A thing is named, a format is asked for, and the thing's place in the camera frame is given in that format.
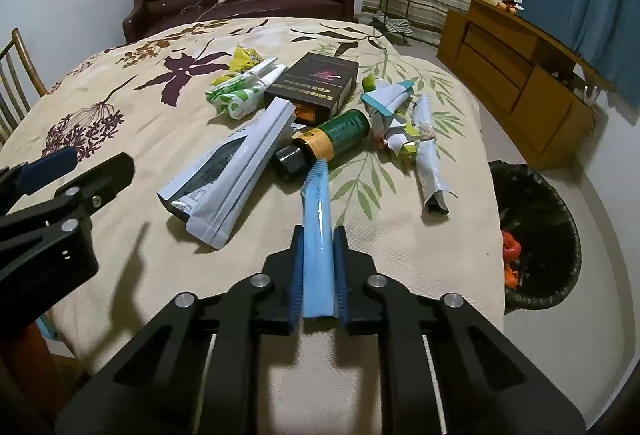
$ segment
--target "plush toy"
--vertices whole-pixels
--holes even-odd
[[[524,10],[520,5],[521,3],[522,0],[500,0],[496,5],[505,11],[509,11],[511,14],[517,14],[518,11]]]

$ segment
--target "trash can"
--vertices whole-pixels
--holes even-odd
[[[489,163],[500,228],[522,246],[518,286],[504,288],[505,313],[556,306],[574,289],[582,255],[574,218],[558,192],[526,164]]]

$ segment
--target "chair backrest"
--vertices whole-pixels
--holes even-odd
[[[2,52],[0,52],[0,81],[2,85],[0,87],[0,144],[4,144],[4,141],[9,138],[18,126],[18,123],[20,123],[26,113],[31,110],[31,106],[24,95],[20,78],[18,78],[18,73],[15,69],[15,63],[11,55],[12,49],[15,49],[38,95],[42,97],[47,93],[47,89],[38,76],[36,68],[33,66],[31,58],[29,57],[29,53],[27,53],[20,32],[15,28],[11,32],[11,41]],[[20,97],[22,106],[20,106],[18,102],[18,97]]]

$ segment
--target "blue packet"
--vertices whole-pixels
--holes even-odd
[[[319,159],[302,185],[304,260],[302,317],[335,316],[329,166]]]

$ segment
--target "beige tablecloth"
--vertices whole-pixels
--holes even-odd
[[[413,79],[429,94],[441,171],[458,196],[450,213],[421,215],[415,174],[369,144],[331,163],[332,218],[350,246],[378,270],[431,297],[455,291],[496,327],[504,310],[501,236],[492,179],[469,92],[433,64],[399,56],[373,28],[301,18],[201,22],[89,58],[44,96],[0,152],[0,166],[34,160],[64,144],[78,149],[76,171],[24,198],[52,196],[81,171],[118,152],[135,160],[129,188],[94,217],[100,271],[53,309],[78,358],[98,370],[180,291],[222,293],[288,247],[302,223],[300,185],[267,170],[229,243],[215,251],[185,232],[156,191],[241,122],[214,117],[210,82],[236,45],[293,64],[306,52],[342,56],[390,81]],[[346,107],[361,106],[358,85]],[[377,345],[340,331],[266,338],[260,371],[260,431],[347,434],[380,431]]]

